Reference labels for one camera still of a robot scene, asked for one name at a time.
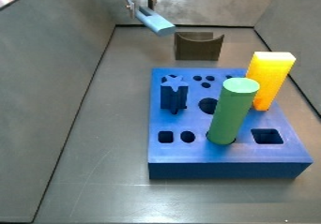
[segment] green cylinder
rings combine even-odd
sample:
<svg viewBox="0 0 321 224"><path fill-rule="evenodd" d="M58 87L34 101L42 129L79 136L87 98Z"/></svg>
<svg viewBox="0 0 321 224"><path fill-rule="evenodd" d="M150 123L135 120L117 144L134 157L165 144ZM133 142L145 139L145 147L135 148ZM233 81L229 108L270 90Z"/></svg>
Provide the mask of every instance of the green cylinder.
<svg viewBox="0 0 321 224"><path fill-rule="evenodd" d="M233 143L258 89L260 84L253 79L225 80L208 134L212 142Z"/></svg>

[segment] shape sorter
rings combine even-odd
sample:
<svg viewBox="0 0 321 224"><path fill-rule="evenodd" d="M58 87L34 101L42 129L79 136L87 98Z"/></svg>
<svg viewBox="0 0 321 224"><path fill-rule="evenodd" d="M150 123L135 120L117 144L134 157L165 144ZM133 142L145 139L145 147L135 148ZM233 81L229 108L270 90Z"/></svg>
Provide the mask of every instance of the shape sorter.
<svg viewBox="0 0 321 224"><path fill-rule="evenodd" d="M228 78L244 68L154 68L150 88L150 179L294 178L312 157L276 103L266 112L250 108L236 140L209 141L217 99ZM179 77L189 86L186 108L161 109L161 85Z"/></svg>

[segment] star-shaped block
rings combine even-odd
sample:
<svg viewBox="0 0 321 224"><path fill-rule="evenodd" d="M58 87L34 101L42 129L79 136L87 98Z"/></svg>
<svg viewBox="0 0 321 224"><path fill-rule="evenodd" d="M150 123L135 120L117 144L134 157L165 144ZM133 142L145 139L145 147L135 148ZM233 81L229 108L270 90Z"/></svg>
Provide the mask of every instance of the star-shaped block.
<svg viewBox="0 0 321 224"><path fill-rule="evenodd" d="M161 109L170 109L177 114L179 109L186 109L189 84L183 82L183 76L166 76L166 82L161 84Z"/></svg>

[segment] cylinder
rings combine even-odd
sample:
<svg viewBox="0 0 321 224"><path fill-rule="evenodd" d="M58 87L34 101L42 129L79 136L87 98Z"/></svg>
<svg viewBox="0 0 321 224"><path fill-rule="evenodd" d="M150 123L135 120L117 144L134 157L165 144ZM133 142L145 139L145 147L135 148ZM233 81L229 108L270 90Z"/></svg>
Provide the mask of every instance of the cylinder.
<svg viewBox="0 0 321 224"><path fill-rule="evenodd" d="M233 143L258 89L249 78L225 80L208 134L213 143Z"/></svg>
<svg viewBox="0 0 321 224"><path fill-rule="evenodd" d="M289 52L256 52L246 77L260 83L253 107L266 111L292 70L294 56Z"/></svg>

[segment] yellow block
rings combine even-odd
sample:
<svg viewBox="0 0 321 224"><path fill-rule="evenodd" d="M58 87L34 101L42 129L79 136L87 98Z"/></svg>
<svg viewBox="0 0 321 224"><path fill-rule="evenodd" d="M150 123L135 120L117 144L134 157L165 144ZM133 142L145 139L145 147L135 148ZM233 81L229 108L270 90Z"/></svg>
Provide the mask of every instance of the yellow block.
<svg viewBox="0 0 321 224"><path fill-rule="evenodd" d="M260 83L253 107L266 111L292 70L294 56L289 52L256 52L246 77Z"/></svg>

